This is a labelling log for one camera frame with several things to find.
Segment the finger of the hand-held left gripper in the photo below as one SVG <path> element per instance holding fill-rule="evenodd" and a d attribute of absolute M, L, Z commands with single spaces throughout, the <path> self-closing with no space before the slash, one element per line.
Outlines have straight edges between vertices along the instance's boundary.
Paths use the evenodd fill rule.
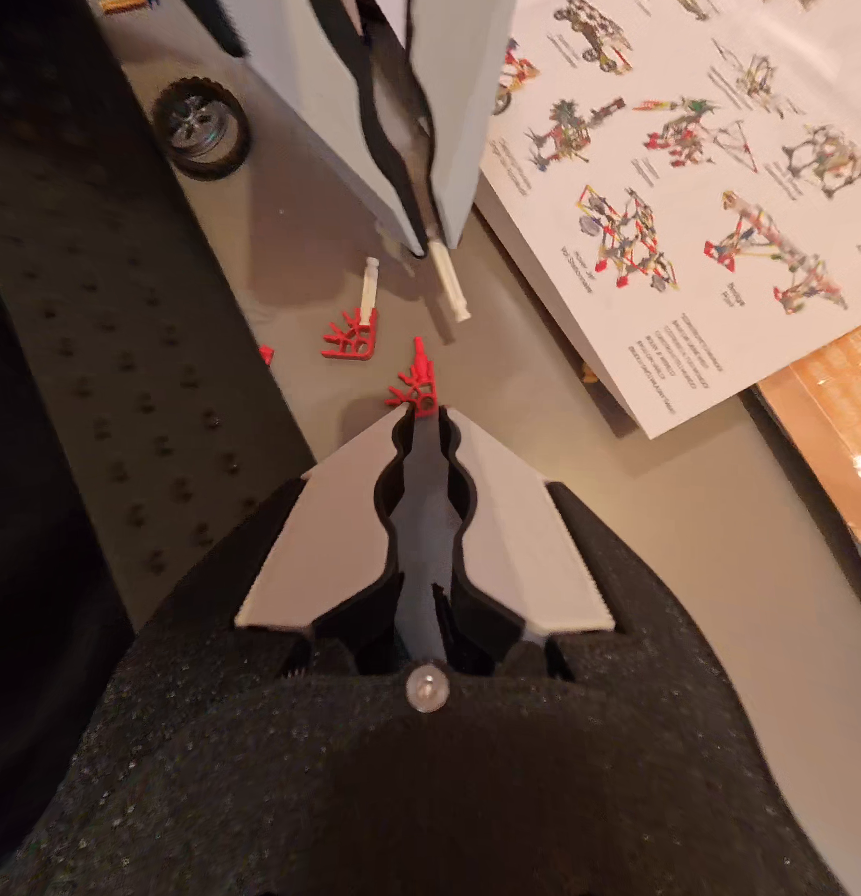
<path fill-rule="evenodd" d="M 369 48 L 345 4 L 220 5 L 251 67 L 313 132 L 382 228 L 424 258 L 428 236 L 413 182 L 381 123 Z"/>
<path fill-rule="evenodd" d="M 473 206 L 515 5 L 408 3 L 408 59 L 430 114 L 430 197 L 451 250 Z"/>

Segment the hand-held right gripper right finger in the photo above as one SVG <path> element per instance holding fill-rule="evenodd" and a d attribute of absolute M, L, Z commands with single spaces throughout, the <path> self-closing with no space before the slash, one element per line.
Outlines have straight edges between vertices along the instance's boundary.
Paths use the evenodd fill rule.
<path fill-rule="evenodd" d="M 616 632 L 614 613 L 544 476 L 463 412 L 438 413 L 459 518 L 438 618 L 452 664 L 501 664 L 521 643 Z"/>

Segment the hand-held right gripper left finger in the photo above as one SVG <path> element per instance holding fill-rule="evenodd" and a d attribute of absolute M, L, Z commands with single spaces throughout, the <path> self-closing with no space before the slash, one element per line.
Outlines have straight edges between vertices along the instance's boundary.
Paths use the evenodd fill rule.
<path fill-rule="evenodd" d="M 302 476 L 296 498 L 234 624 L 305 633 L 347 599 L 379 582 L 391 535 L 380 510 L 381 477 L 402 459 L 404 405 L 362 431 Z"/>

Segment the red plastic connector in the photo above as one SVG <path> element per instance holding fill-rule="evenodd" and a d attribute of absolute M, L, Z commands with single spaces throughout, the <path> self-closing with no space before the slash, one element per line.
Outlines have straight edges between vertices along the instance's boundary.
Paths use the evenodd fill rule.
<path fill-rule="evenodd" d="M 414 358 L 409 370 L 398 374 L 400 386 L 388 387 L 385 405 L 389 408 L 408 405 L 417 420 L 427 419 L 438 410 L 437 381 L 434 363 L 428 356 L 423 338 L 414 337 Z"/>
<path fill-rule="evenodd" d="M 367 323 L 361 322 L 360 309 L 342 312 L 343 324 L 330 322 L 330 330 L 323 335 L 327 344 L 321 355 L 332 360 L 371 359 L 375 353 L 378 338 L 377 308 L 371 310 Z"/>

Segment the black toy wheel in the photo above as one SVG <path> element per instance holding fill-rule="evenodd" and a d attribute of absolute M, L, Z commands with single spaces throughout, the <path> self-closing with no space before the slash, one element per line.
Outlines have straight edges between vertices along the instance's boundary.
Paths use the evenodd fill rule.
<path fill-rule="evenodd" d="M 155 136 L 168 161 L 198 182 L 237 172 L 252 148 L 243 107 L 223 84 L 186 77 L 167 85 L 152 105 Z"/>

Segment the white instruction booklet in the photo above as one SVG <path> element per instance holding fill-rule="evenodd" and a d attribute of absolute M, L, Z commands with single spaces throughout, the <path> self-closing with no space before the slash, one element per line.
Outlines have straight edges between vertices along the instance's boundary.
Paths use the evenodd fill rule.
<path fill-rule="evenodd" d="M 486 223 L 657 437 L 861 325 L 861 2 L 517 2 Z"/>

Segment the orange toy set box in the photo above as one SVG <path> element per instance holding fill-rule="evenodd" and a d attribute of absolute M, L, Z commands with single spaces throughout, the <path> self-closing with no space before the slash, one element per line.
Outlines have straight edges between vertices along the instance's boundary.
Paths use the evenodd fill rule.
<path fill-rule="evenodd" d="M 757 390 L 861 557 L 861 326 L 759 381 Z"/>

